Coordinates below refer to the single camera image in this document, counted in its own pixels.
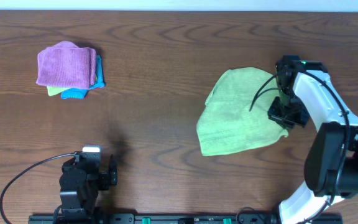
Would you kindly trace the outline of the light green cloth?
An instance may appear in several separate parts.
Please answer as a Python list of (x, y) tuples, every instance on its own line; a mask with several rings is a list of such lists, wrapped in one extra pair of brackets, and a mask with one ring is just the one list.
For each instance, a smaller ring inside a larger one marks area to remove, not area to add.
[(203, 156), (228, 155), (257, 149), (287, 137), (288, 131), (269, 119), (267, 111), (278, 96), (277, 85), (251, 105), (257, 90), (272, 74), (254, 67), (227, 70), (205, 101), (196, 132)]

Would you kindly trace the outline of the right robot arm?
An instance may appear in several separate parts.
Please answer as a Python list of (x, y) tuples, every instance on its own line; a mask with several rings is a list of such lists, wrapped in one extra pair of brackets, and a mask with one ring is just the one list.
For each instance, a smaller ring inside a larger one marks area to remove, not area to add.
[(304, 181), (278, 205), (279, 223), (337, 223), (330, 206), (358, 194), (358, 116), (334, 89), (321, 62), (285, 56), (276, 65), (279, 95), (268, 117), (285, 129), (312, 120), (316, 138), (304, 165)]

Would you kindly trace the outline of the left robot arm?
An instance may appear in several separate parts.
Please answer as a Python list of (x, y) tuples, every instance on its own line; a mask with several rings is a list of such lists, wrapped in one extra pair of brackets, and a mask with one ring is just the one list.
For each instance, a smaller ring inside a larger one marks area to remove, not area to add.
[(75, 152), (62, 165), (59, 179), (61, 205), (53, 213), (53, 223), (107, 223), (107, 216), (96, 206), (100, 191), (117, 184), (117, 163), (109, 158), (108, 170), (100, 171), (98, 152)]

